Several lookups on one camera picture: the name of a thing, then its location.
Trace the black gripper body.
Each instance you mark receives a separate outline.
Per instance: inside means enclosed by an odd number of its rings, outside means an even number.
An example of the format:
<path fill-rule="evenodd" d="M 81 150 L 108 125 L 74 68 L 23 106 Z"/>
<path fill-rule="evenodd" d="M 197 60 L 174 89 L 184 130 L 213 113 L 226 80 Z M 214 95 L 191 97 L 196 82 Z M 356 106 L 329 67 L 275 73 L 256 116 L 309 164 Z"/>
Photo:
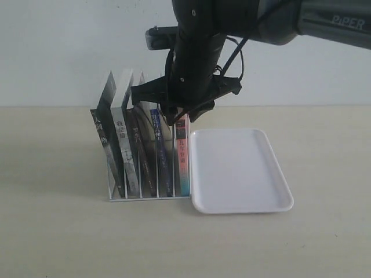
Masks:
<path fill-rule="evenodd" d="M 165 74 L 131 87 L 133 105 L 140 102 L 179 107 L 185 114 L 204 103 L 241 91 L 239 77 L 215 74 L 223 43 L 175 43 L 168 49 Z"/>

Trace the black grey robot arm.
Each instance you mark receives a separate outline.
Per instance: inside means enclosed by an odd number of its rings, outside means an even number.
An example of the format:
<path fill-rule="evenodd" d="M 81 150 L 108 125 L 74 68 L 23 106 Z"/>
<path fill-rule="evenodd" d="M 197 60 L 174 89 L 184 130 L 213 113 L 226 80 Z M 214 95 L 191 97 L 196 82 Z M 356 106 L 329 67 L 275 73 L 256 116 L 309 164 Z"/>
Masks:
<path fill-rule="evenodd" d="M 173 1 L 177 25 L 146 31 L 150 50 L 167 50 L 164 76 L 133 86 L 133 104 L 160 106 L 167 123 L 196 121 L 240 78 L 226 72 L 247 41 L 285 45 L 308 35 L 370 48 L 369 1 Z"/>

